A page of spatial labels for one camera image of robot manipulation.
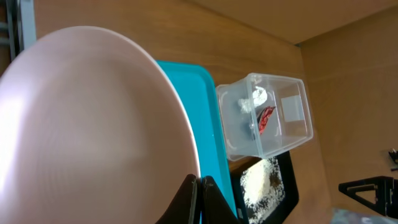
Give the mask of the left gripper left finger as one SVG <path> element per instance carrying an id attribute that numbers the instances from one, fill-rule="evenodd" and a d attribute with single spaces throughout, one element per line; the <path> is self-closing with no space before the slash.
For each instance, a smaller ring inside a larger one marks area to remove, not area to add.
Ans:
<path id="1" fill-rule="evenodd" d="M 198 178 L 188 174 L 156 224 L 196 224 L 198 223 Z"/>

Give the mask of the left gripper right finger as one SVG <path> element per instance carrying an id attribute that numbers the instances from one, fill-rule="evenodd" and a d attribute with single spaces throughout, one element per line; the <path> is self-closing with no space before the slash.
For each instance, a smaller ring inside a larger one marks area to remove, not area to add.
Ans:
<path id="1" fill-rule="evenodd" d="M 214 178 L 206 176 L 201 181 L 203 203 L 201 222 L 205 224 L 240 224 L 223 197 Z"/>

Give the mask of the white rice pile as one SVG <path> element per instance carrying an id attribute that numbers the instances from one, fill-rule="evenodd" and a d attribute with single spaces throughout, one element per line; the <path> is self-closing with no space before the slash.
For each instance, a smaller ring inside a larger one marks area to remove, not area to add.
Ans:
<path id="1" fill-rule="evenodd" d="M 278 188 L 270 186 L 270 175 L 281 179 Z M 263 159 L 242 173 L 239 180 L 249 223 L 264 223 L 285 198 L 284 183 L 278 160 Z"/>

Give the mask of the brown food scrap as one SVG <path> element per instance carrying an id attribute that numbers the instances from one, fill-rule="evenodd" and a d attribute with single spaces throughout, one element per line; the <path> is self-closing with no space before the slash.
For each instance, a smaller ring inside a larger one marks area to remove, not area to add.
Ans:
<path id="1" fill-rule="evenodd" d="M 281 179 L 279 178 L 277 173 L 272 173 L 270 175 L 270 186 L 273 188 L 278 188 L 281 184 Z"/>

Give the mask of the large white plate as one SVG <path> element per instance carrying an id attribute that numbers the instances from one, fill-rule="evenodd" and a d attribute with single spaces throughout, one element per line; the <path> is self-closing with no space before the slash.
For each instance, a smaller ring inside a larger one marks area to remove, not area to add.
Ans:
<path id="1" fill-rule="evenodd" d="M 155 223 L 200 175 L 187 113 L 139 45 L 57 30 L 1 77 L 2 223 Z"/>

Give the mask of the white tissue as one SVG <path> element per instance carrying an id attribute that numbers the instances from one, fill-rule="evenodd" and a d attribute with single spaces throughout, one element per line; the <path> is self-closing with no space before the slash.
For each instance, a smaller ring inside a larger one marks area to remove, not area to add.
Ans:
<path id="1" fill-rule="evenodd" d="M 252 98 L 239 99 L 238 105 L 242 113 L 249 113 L 252 108 L 257 108 L 265 103 L 268 99 L 268 94 L 265 88 L 256 86 L 252 93 Z"/>

